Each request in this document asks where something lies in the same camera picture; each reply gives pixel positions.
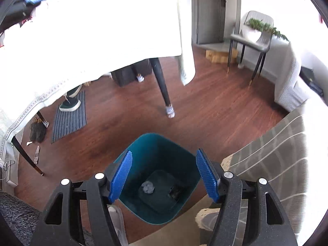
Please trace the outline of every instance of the slipper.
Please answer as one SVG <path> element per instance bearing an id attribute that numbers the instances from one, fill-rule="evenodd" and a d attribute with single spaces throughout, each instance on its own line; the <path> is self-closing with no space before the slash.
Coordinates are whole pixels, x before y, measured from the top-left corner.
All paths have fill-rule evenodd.
<path id="1" fill-rule="evenodd" d="M 122 246 L 129 246 L 128 239 L 125 233 L 124 220 L 122 210 L 116 205 L 109 205 L 108 211 L 112 219 L 118 240 Z"/>

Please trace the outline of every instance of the door frame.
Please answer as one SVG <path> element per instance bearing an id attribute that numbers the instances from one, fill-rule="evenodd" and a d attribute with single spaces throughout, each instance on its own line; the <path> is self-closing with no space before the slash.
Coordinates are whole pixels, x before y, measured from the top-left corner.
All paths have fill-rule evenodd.
<path id="1" fill-rule="evenodd" d="M 218 23 L 219 41 L 223 42 L 224 36 L 224 22 L 225 22 L 225 9 L 226 0 L 221 0 L 220 11 L 220 21 Z M 191 42 L 192 44 L 197 44 L 198 35 L 198 11 L 199 4 L 198 0 L 191 0 Z"/>

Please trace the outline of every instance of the teal trash can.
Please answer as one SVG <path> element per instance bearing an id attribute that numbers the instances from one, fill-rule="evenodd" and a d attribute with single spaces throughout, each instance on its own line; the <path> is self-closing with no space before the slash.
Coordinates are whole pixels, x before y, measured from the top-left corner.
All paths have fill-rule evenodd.
<path id="1" fill-rule="evenodd" d="M 200 180 L 195 156 L 154 133 L 140 136 L 127 150 L 132 152 L 132 167 L 120 201 L 149 224 L 171 221 Z M 152 193 L 143 190 L 145 181 L 153 184 Z"/>

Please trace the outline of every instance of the gray door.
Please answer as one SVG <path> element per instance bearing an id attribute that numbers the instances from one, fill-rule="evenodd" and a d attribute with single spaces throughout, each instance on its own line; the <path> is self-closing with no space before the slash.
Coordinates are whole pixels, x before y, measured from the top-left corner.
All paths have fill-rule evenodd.
<path id="1" fill-rule="evenodd" d="M 193 43 L 223 41 L 225 0 L 193 0 Z"/>

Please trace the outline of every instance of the wooden floor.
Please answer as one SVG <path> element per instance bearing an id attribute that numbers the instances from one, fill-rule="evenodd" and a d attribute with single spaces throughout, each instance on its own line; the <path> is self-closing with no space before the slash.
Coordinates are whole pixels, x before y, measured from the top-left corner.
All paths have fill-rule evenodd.
<path id="1" fill-rule="evenodd" d="M 196 76 L 187 86 L 180 81 L 174 58 L 161 58 L 161 64 L 175 118 L 166 116 L 165 105 L 152 74 L 142 83 L 120 88 L 108 77 L 83 87 L 86 97 L 87 125 L 50 144 L 52 124 L 59 99 L 41 110 L 50 122 L 40 144 L 38 166 L 41 177 L 22 157 L 19 159 L 18 198 L 42 210 L 50 194 L 63 178 L 73 182 L 89 179 L 102 172 L 136 138 L 156 132 L 173 140 L 192 153 L 203 148 L 210 159 L 221 161 L 275 126 L 287 113 L 273 102 L 274 86 L 264 78 L 248 83 L 252 72 L 232 66 L 212 64 L 205 50 L 194 47 Z M 22 146 L 34 157 L 37 144 L 29 141 L 29 124 Z M 202 181 L 183 211 L 206 194 Z M 162 226 L 141 221 L 119 201 L 129 242 L 134 242 Z M 83 225 L 90 229 L 86 203 L 82 203 Z"/>

